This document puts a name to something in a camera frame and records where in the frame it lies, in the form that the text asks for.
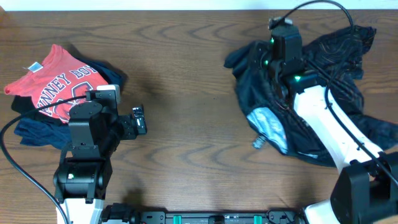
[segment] dark blue cloth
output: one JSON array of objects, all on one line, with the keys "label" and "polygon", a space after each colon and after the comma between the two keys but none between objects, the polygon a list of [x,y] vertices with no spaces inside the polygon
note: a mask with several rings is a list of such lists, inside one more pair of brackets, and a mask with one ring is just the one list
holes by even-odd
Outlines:
[{"label": "dark blue cloth", "polygon": [[35,121],[22,118],[14,130],[14,134],[22,136],[21,144],[25,146],[52,145],[57,149],[71,141],[68,125],[54,125],[46,121]]},{"label": "dark blue cloth", "polygon": [[[123,77],[112,71],[104,63],[80,58],[78,60],[97,70],[109,84],[119,85],[122,88]],[[16,96],[11,109],[23,114],[35,109],[35,106],[30,96]],[[25,146],[46,146],[50,144],[57,149],[62,149],[66,143],[72,140],[68,124],[63,124],[59,119],[46,116],[40,112],[31,114],[28,118],[22,118],[14,133],[22,137],[21,144]]]},{"label": "dark blue cloth", "polygon": [[77,60],[87,64],[91,68],[94,68],[101,74],[101,76],[105,79],[108,84],[119,85],[120,88],[123,87],[123,79],[122,76],[117,74],[116,72],[110,70],[104,63],[99,61],[91,61],[82,58],[78,58]]}]

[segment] pile of clothes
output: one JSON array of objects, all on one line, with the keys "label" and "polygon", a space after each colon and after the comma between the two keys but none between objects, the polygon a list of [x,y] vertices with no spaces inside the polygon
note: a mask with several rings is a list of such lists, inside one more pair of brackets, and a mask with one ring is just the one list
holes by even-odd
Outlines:
[{"label": "pile of clothes", "polygon": [[[75,58],[59,45],[53,45],[49,55],[29,67],[29,72],[8,84],[4,92],[15,95],[11,109],[23,114],[32,109],[82,96],[99,85],[122,87],[124,77],[102,62]],[[52,145],[62,149],[71,141],[68,127],[69,110],[85,99],[70,101],[22,118],[14,133],[26,146]]]}]

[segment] black fabric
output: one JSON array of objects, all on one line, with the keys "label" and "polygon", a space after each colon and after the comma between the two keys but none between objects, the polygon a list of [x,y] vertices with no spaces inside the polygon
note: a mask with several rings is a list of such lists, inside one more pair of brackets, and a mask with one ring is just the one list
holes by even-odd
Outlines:
[{"label": "black fabric", "polygon": [[[94,68],[109,84],[123,86],[123,77],[112,71],[104,63],[80,58],[78,60]],[[23,114],[35,109],[35,106],[30,96],[15,96],[11,109]],[[14,133],[22,137],[21,144],[26,146],[50,144],[57,149],[62,149],[67,142],[72,140],[68,124],[40,112],[30,114],[19,121]]]},{"label": "black fabric", "polygon": [[30,118],[22,118],[14,134],[22,136],[21,144],[25,146],[52,145],[57,149],[62,149],[67,142],[71,141],[69,126],[58,126]]},{"label": "black fabric", "polygon": [[[11,109],[20,114],[24,114],[24,113],[26,113],[30,110],[34,110],[36,108],[33,105],[32,97],[30,97],[30,96],[15,96],[14,100],[12,101],[12,104],[11,104]],[[56,126],[63,125],[63,123],[60,119],[47,116],[40,112],[32,113],[32,114],[28,115],[27,118],[30,118],[30,119],[33,119],[36,121],[45,121],[49,124],[53,124]]]},{"label": "black fabric", "polygon": [[[337,78],[330,88],[333,97],[353,123],[372,142],[385,150],[397,144],[398,127],[396,124],[363,115],[364,99],[353,81],[363,77],[362,55],[369,51],[376,30],[372,27],[356,26],[352,39],[348,38],[349,32],[349,28],[345,28],[319,37],[303,47],[303,57],[314,61],[329,74],[337,72]],[[284,127],[288,146],[286,155],[314,164],[334,166],[333,159],[312,128],[277,97],[267,70],[259,64],[261,55],[256,52],[261,45],[267,46],[269,43],[254,41],[232,52],[225,60],[224,66],[232,68],[236,77],[235,91],[242,112],[247,116],[256,108],[269,108]],[[348,59],[336,71],[337,64],[347,58],[345,55],[349,55]],[[254,125],[250,122],[249,124],[258,132]],[[273,142],[269,143],[281,152]]]}]

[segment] red t-shirt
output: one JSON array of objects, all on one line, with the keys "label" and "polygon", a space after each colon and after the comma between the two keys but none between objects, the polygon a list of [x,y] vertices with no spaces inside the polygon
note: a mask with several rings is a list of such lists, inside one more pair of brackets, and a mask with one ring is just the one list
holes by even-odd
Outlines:
[{"label": "red t-shirt", "polygon": [[[28,72],[19,80],[8,84],[4,92],[8,95],[31,96],[36,108],[49,105],[75,96],[85,91],[96,90],[99,85],[107,85],[103,77],[90,66],[72,57],[61,46],[53,45],[51,52],[42,62],[43,68]],[[69,121],[69,110],[85,99],[79,99],[53,106],[40,112]]]}]

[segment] wood grain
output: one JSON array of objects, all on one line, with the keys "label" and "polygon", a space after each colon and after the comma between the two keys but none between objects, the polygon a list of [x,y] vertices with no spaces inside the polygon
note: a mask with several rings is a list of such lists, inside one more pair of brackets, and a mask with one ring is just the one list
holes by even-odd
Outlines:
[{"label": "wood grain", "polygon": [[[52,44],[104,60],[128,76],[121,114],[143,103],[149,132],[124,141],[112,157],[106,203],[168,210],[299,208],[330,196],[337,171],[251,147],[255,132],[240,112],[223,60],[252,40],[268,39],[267,20],[286,11],[10,12],[0,24],[0,87],[25,75]],[[356,82],[371,116],[398,123],[397,11],[350,11],[377,28]],[[305,43],[347,26],[340,11],[299,11]],[[17,114],[0,95],[0,125]],[[17,162],[51,192],[59,151],[25,147],[12,131]],[[0,156],[0,222],[55,223],[55,208]],[[396,223],[391,218],[383,223]]]}]

